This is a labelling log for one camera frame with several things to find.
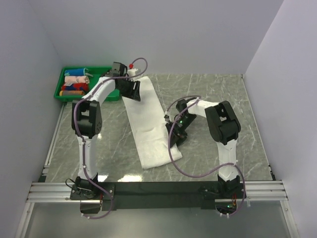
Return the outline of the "white towel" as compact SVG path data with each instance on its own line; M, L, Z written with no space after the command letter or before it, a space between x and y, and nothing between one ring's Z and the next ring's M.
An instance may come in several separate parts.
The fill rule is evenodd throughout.
M123 98L142 169L151 169L171 162L168 153L168 131L164 111L151 80L140 83L139 102Z

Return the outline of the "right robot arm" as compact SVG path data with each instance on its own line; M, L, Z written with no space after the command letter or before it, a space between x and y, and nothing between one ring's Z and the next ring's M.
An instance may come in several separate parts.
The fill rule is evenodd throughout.
M237 166L236 146L241 125L228 101L213 103L204 101L199 96L183 97L173 102L178 114L170 119L170 107L164 112L165 126L168 131L167 149L171 153L174 145L179 146L187 139L187 127L198 116L207 120L208 129L218 149L218 167L202 175L190 175L177 170L190 178L203 178L218 172L215 187L205 192L215 198L245 197L245 180Z

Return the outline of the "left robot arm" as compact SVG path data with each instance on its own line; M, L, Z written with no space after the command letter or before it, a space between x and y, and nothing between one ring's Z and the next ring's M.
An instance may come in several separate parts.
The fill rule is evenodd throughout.
M87 199L94 199L101 194L95 162L97 137L103 126L101 104L116 89L125 98L137 102L141 100L140 82L132 80L135 73L128 71L132 67L114 62L87 95L72 103L72 129L79 143L80 161L72 192Z

